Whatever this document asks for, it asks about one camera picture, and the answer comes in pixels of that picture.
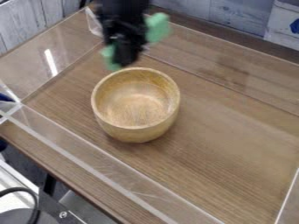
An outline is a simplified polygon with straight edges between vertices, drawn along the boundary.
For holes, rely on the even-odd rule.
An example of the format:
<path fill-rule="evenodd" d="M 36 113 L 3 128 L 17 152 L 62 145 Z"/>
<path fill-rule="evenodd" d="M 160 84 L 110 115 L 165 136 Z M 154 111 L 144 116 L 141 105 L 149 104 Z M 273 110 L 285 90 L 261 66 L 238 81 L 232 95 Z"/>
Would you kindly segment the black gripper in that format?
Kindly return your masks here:
<path fill-rule="evenodd" d="M 144 14 L 150 0 L 94 0 L 96 17 L 102 27 L 106 46 L 114 46 L 113 62 L 126 67 L 138 59 L 145 39 Z M 130 41 L 117 40 L 117 35 Z"/>

